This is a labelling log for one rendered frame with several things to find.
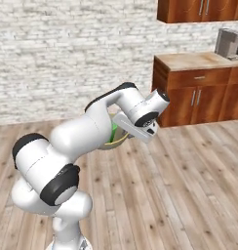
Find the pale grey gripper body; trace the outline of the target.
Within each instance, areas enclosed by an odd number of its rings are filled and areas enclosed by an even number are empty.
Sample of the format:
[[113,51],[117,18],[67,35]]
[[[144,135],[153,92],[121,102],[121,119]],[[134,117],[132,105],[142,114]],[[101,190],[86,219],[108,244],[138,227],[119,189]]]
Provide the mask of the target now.
[[127,131],[130,135],[142,140],[146,144],[148,144],[157,133],[157,125],[155,121],[146,127],[137,127],[130,121],[123,111],[119,111],[112,118],[112,121]]

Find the green cup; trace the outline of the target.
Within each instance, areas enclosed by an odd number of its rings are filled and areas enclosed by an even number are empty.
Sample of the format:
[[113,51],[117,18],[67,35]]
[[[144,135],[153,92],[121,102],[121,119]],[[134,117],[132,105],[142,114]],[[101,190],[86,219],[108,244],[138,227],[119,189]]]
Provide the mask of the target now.
[[115,136],[116,130],[117,130],[117,124],[115,124],[114,122],[112,122],[112,132],[111,132],[111,136],[110,136],[110,139],[109,139],[110,143],[112,143],[113,140],[114,140],[114,136]]

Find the beige bowl with yellow rim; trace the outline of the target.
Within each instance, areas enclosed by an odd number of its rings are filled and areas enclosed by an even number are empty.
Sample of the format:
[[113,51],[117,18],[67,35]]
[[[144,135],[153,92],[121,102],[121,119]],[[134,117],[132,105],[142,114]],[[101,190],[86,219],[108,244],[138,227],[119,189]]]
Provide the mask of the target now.
[[109,113],[107,119],[102,122],[99,126],[99,133],[101,135],[99,149],[110,150],[114,149],[125,142],[128,138],[129,133],[117,125],[117,130],[112,143],[109,142],[112,132],[112,118],[115,116],[114,113]]

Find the brown wooden base cupboards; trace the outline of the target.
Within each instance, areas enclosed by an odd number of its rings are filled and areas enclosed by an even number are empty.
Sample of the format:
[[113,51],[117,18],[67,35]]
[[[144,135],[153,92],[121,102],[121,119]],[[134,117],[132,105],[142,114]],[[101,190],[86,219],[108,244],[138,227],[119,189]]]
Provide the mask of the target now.
[[152,87],[170,98],[162,127],[238,119],[238,60],[213,52],[159,55]]

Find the grey coffee machine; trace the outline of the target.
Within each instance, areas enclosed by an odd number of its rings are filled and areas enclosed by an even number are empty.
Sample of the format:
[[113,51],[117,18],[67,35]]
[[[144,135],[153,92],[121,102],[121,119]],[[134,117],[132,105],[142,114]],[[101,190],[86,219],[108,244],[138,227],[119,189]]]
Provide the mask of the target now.
[[231,61],[238,60],[238,31],[220,28],[215,53]]

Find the brown wooden wall cupboards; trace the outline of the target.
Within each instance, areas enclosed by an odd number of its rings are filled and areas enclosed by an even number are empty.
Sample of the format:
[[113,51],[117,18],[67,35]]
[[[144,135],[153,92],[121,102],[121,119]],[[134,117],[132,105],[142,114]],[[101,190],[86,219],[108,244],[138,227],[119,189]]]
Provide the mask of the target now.
[[238,21],[238,0],[158,0],[157,20],[165,23]]

